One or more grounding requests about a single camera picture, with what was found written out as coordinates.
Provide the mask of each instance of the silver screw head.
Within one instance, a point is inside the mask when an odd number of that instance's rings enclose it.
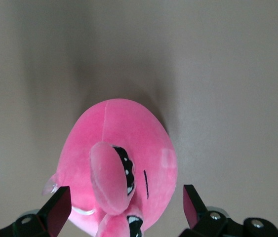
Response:
[[[221,216],[217,212],[211,212],[210,216],[213,220],[219,220],[221,219]]]
[[[24,219],[21,220],[21,224],[26,224],[31,221],[31,217],[25,217]]]
[[[251,223],[256,228],[263,228],[264,227],[263,223],[260,222],[259,220],[254,219],[254,220],[251,221]]]

